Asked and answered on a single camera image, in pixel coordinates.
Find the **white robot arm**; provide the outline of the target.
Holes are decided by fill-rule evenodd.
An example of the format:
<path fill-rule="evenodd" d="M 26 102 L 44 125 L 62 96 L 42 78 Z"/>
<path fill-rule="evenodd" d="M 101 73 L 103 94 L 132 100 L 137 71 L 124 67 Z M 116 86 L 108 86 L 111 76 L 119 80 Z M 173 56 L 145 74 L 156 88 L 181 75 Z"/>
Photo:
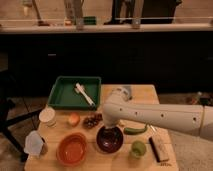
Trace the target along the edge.
<path fill-rule="evenodd" d="M 102 105 L 107 128 L 120 119 L 170 129 L 213 141 L 213 107 L 180 104 L 139 104 L 130 101 L 130 86 L 116 87 Z"/>

